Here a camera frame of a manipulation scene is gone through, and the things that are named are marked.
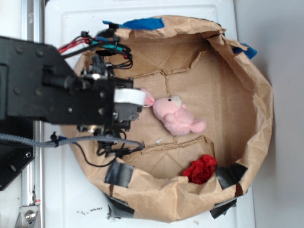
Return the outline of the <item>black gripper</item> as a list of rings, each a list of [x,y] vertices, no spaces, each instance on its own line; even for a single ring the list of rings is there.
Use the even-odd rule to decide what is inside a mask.
[[[133,79],[123,79],[116,77],[114,72],[108,74],[107,79],[111,79],[115,82],[115,89],[134,88]],[[77,127],[80,132],[88,132],[94,135],[107,135],[116,134],[120,130],[128,131],[130,130],[131,122],[139,117],[139,113],[142,111],[143,107],[135,104],[128,103],[115,103],[114,97],[112,99],[114,104],[114,109],[112,112],[111,121],[104,124],[84,124]]]

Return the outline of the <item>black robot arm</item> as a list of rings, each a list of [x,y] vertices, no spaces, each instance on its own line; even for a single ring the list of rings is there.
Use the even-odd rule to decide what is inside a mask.
[[[146,94],[132,79],[118,78],[104,61],[106,48],[75,72],[55,47],[1,37],[0,117],[29,117],[50,124],[75,125],[104,133],[130,128]]]

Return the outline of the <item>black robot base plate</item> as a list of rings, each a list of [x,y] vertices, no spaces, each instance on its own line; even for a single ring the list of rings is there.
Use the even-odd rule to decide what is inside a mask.
[[[33,121],[27,118],[8,118],[0,122],[0,132],[33,138]],[[0,141],[0,190],[5,190],[34,158],[30,145]]]

